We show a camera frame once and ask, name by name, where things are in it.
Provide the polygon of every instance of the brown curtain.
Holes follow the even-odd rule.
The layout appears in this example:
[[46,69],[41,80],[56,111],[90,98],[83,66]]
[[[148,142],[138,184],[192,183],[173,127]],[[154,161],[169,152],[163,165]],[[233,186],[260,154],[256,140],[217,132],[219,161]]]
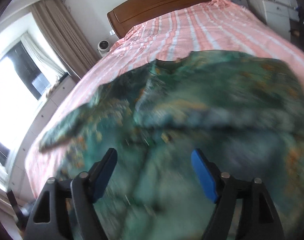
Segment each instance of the brown curtain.
[[81,79],[99,60],[61,0],[41,0],[31,12],[44,37],[63,59],[73,79]]

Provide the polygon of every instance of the pink striped bedsheet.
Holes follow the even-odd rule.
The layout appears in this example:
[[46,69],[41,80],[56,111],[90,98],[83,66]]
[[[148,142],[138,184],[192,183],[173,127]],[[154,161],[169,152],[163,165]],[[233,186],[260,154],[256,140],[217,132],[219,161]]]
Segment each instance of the pink striped bedsheet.
[[133,27],[117,41],[76,85],[30,148],[26,172],[35,196],[55,175],[67,146],[38,151],[43,134],[65,115],[90,100],[101,84],[154,59],[175,60],[190,51],[237,50],[257,57],[278,58],[290,66],[304,88],[304,53],[279,37],[248,9],[229,0],[212,0],[170,12]]

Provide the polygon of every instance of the white cabinet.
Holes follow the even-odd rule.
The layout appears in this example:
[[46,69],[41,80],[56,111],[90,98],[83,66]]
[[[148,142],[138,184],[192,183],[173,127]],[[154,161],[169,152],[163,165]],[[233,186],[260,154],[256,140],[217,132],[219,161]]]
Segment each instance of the white cabinet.
[[247,0],[250,10],[281,37],[290,41],[290,19],[299,21],[292,7],[271,0]]
[[57,107],[71,92],[74,86],[75,82],[73,79],[67,76],[56,87],[48,99],[46,99],[45,95],[41,97],[39,107],[34,117],[31,118],[31,124],[29,125],[27,133],[24,138],[21,139],[16,149],[10,153],[6,163],[6,171],[8,173],[7,186],[12,189],[17,198],[23,201],[31,201],[34,198],[24,165],[28,150],[39,133],[47,125],[57,110]]

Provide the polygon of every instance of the window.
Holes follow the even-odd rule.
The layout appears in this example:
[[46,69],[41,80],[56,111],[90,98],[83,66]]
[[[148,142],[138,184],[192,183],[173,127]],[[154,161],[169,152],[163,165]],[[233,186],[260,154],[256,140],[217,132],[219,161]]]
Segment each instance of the window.
[[38,99],[50,87],[23,44],[18,42],[0,60],[0,163],[5,165],[31,123]]

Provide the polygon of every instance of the wooden headboard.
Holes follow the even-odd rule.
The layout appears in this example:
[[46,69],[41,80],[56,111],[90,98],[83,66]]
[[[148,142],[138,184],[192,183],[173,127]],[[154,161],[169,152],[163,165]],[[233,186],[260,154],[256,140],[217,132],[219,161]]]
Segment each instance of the wooden headboard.
[[127,0],[108,13],[116,35],[123,38],[135,25],[210,0]]

